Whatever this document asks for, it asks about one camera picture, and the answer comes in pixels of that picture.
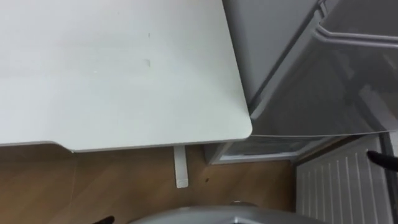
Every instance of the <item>white metal leg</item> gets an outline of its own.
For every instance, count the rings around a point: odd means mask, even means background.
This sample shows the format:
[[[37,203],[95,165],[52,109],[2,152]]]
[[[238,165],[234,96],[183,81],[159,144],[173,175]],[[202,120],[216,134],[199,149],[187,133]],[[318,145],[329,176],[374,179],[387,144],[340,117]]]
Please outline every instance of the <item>white metal leg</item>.
[[[174,146],[175,183],[177,188],[188,187],[187,157],[185,146]]]

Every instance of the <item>desk top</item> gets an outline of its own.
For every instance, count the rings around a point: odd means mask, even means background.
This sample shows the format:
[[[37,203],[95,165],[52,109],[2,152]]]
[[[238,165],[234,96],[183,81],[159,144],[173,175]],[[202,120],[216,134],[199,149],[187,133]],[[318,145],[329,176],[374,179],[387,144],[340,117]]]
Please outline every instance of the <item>desk top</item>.
[[[0,144],[81,152],[250,135],[221,0],[0,5]]]

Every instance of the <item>gray object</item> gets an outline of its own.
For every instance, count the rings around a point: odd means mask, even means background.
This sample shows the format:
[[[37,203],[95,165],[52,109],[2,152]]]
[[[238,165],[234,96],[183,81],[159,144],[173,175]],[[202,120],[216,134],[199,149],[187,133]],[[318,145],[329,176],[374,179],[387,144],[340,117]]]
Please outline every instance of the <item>gray object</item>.
[[[149,216],[130,224],[322,224],[289,212],[256,207],[187,207]]]

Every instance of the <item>refrigerator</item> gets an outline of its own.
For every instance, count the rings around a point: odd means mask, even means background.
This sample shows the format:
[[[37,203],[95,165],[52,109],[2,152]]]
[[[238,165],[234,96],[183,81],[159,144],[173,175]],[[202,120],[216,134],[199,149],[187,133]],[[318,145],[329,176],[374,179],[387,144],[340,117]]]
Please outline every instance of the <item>refrigerator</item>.
[[[398,1],[277,4],[224,1],[253,131],[244,143],[207,146],[208,160],[231,154],[293,158],[314,141],[320,147],[343,136],[398,129]],[[271,7],[280,13],[273,15]],[[291,150],[289,156],[275,152],[296,140],[304,146],[280,152]]]

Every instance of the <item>refrigerator door shelf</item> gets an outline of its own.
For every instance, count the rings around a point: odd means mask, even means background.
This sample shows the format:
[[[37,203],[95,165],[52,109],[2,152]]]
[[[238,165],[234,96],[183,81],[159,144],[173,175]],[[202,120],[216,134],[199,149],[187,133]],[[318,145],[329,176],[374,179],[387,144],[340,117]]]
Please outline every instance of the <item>refrigerator door shelf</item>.
[[[272,77],[279,78],[275,90],[262,95],[266,103],[254,113],[253,134],[337,136],[398,129],[398,42],[315,31],[289,69],[280,69],[287,72]]]

